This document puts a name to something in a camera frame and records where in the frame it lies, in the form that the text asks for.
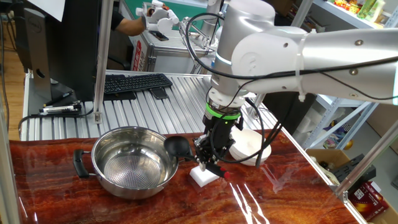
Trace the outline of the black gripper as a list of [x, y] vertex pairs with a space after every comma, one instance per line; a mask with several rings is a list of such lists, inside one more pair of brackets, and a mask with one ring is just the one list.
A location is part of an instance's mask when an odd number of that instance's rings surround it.
[[225, 116], [224, 118], [217, 118], [212, 116], [210, 119], [206, 116], [203, 117], [203, 124], [205, 130], [203, 135], [193, 140], [195, 148], [195, 160], [198, 162], [200, 170], [206, 170], [207, 159], [204, 149], [209, 149], [211, 156], [208, 162], [217, 164], [219, 161], [225, 161], [225, 156], [231, 146], [230, 133], [233, 126], [236, 126], [239, 130], [243, 129], [243, 117], [240, 115], [236, 116]]

